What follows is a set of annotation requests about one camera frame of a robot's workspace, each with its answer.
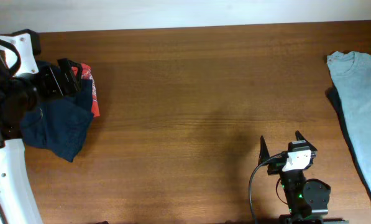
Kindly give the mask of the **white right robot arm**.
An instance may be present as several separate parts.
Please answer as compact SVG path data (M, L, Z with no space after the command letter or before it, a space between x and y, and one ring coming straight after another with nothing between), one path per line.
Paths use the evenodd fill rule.
M280 223L322 223L328 214L331 187L319 179L305 177L304 171L313 165L318 150L299 131L295 137L286 151L271 156L261 136L259 164L267 166L268 175L279 176L289 209L289 214L279 216Z

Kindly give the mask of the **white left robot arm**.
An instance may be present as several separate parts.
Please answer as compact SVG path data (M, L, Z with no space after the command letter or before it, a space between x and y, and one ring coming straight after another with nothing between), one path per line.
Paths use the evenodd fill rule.
M30 29L0 35L0 223L41 223L25 165L20 122L46 101L81 90L80 64L58 60L59 72L41 68L39 34Z

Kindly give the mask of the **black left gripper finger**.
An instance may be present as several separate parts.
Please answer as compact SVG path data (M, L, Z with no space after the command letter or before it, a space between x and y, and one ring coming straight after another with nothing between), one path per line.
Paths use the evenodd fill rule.
M39 67L39 95L42 100L57 100L65 97L61 71L54 65Z
M60 74L57 76L58 86L62 95L74 95L81 91L81 64L67 58L57 60Z

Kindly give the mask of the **navy blue shorts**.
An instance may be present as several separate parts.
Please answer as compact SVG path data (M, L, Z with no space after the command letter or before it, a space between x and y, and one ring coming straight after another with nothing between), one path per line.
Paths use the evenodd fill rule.
M94 119L90 111L75 104L75 95L42 103L26 113L21 121L23 142L73 162Z

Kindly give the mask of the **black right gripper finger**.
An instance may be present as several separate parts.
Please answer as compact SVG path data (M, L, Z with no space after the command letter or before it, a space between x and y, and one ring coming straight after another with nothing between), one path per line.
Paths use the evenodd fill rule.
M311 151L317 151L317 149L308 140L306 140L299 131L295 131L295 136L297 141L304 141L309 146Z
M265 138L263 136L260 137L260 152L259 152L259 160L258 165L263 164L270 158L270 154L268 151L267 144L265 142Z

